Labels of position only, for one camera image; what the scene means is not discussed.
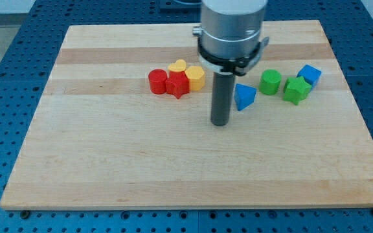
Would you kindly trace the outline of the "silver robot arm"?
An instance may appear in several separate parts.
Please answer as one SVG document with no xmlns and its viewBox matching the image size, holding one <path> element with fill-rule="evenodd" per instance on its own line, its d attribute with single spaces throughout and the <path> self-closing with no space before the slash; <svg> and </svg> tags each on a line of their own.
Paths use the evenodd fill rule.
<svg viewBox="0 0 373 233">
<path fill-rule="evenodd" d="M 200 26 L 193 28 L 198 53 L 208 63 L 251 68 L 268 39 L 259 40 L 267 0 L 202 0 Z"/>
</svg>

